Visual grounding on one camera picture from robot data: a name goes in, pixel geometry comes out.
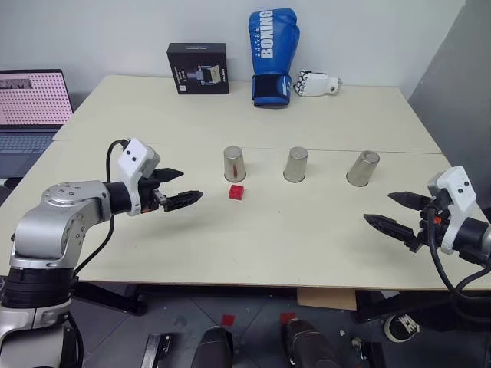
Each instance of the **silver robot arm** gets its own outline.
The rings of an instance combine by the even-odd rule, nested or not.
[[[63,323],[89,228],[122,212],[179,209],[203,195],[160,193],[160,183],[183,173],[155,169],[159,161],[153,149],[132,139],[118,160],[120,182],[57,184],[21,219],[0,303],[0,368],[74,366],[75,333]]]

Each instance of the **white robotic hand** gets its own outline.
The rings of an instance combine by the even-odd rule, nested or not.
[[[293,89],[301,97],[321,96],[336,94],[342,85],[343,81],[339,77],[329,77],[326,73],[314,73],[302,69]]]

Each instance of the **white wall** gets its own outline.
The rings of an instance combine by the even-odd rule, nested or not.
[[[170,76],[169,42],[225,42],[232,80],[252,76],[247,21],[289,6],[300,42],[292,74],[399,86],[409,97],[464,0],[0,0],[0,68],[60,67],[72,93],[106,74]]]

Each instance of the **laptop screen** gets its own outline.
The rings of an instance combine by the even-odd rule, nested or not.
[[[61,71],[0,71],[0,124],[64,124],[72,109]]]

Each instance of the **red block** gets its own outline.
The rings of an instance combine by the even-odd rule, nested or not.
[[[222,315],[222,322],[220,325],[222,326],[233,326],[233,323],[236,321],[236,316],[233,314],[223,314]]]
[[[280,324],[287,324],[290,320],[295,318],[295,313],[281,313],[279,315]]]
[[[243,186],[231,186],[229,190],[229,198],[241,200],[244,195],[244,187]]]

